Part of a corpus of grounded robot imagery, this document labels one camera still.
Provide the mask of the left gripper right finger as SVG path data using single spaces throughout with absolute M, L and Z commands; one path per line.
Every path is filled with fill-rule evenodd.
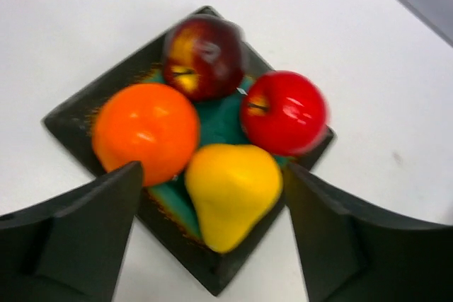
M 310 301 L 451 301 L 452 227 L 383 209 L 303 167 L 284 191 Z

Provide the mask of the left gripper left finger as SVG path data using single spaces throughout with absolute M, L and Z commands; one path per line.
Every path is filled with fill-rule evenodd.
M 111 301 L 141 189 L 132 162 L 1 216 L 1 300 Z

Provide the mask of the yellow fake pear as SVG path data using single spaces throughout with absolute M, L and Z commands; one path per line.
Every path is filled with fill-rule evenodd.
M 210 144 L 192 157 L 185 186 L 205 245 L 224 254 L 275 206 L 282 173 L 275 158 L 257 146 Z

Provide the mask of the orange fake fruit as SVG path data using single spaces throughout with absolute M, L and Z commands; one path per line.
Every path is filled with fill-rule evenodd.
M 111 172 L 140 161 L 143 186 L 167 182 L 188 164 L 200 142 L 194 105 L 163 83 L 138 83 L 117 92 L 99 110 L 91 145 Z

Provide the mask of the red fake apple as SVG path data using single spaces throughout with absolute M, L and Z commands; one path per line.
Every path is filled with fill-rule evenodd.
M 293 71 L 269 71 L 248 89 L 240 122 L 250 142 L 278 156 L 300 156 L 328 131 L 329 108 L 319 88 Z

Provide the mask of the dark brown fake fruit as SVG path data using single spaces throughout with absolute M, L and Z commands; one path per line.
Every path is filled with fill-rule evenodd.
M 164 81 L 191 101 L 216 100 L 236 91 L 248 55 L 237 24 L 208 14 L 188 16 L 166 35 Z

